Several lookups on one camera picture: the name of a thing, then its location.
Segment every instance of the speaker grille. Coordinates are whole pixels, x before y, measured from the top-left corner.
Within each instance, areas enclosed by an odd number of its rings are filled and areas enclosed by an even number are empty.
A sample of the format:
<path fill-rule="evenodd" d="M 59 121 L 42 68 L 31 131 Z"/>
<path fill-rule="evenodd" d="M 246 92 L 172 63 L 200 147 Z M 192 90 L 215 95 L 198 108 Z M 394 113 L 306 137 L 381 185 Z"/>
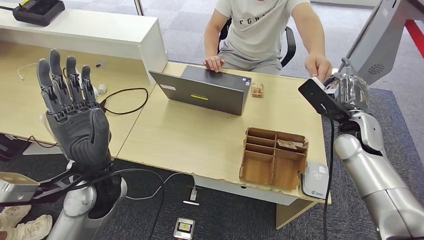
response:
<path fill-rule="evenodd" d="M 370 68 L 368 68 L 368 73 L 371 75 L 377 75 L 383 72 L 384 65 L 383 64 L 374 64 Z"/>

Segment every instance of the laptop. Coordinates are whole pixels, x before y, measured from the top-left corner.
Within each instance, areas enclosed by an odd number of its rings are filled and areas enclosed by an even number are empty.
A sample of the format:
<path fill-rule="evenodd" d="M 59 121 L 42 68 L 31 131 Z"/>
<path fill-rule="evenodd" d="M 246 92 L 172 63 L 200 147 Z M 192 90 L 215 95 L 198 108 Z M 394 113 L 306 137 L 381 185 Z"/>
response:
<path fill-rule="evenodd" d="M 187 66 L 181 77 L 148 71 L 165 95 L 175 101 L 241 116 L 251 79 Z"/>

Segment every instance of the black charger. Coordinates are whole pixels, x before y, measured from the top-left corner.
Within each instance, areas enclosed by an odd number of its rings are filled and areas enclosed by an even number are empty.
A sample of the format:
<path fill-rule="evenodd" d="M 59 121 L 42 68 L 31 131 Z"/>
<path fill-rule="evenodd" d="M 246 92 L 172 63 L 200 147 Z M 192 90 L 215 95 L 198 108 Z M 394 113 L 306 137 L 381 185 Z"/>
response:
<path fill-rule="evenodd" d="M 45 27 L 65 10 L 65 4 L 60 0 L 24 0 L 15 8 L 0 6 L 0 9 L 12 11 L 20 22 Z"/>

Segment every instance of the shoe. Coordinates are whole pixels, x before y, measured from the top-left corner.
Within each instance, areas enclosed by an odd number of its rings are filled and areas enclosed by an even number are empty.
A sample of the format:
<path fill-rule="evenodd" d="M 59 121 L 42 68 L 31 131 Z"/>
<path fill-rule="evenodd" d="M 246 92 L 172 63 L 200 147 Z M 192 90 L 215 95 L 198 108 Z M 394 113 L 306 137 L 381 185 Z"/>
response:
<path fill-rule="evenodd" d="M 0 213 L 0 231 L 6 231 L 16 227 L 28 214 L 31 205 L 8 206 Z"/>
<path fill-rule="evenodd" d="M 52 216 L 42 215 L 34 221 L 21 223 L 7 230 L 6 240 L 41 240 L 49 235 L 52 224 Z"/>

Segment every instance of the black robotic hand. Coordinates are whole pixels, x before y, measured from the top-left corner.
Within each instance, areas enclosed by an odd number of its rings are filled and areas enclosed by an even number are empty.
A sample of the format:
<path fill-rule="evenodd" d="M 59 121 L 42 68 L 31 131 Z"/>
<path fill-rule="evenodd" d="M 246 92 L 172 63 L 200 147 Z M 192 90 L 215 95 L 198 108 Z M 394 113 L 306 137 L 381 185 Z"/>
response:
<path fill-rule="evenodd" d="M 104 170 L 111 164 L 111 133 L 105 113 L 96 102 L 90 81 L 90 67 L 81 70 L 81 82 L 73 56 L 66 60 L 66 83 L 61 69 L 61 56 L 50 50 L 49 61 L 40 59 L 37 77 L 53 137 L 69 160 L 82 168 Z"/>

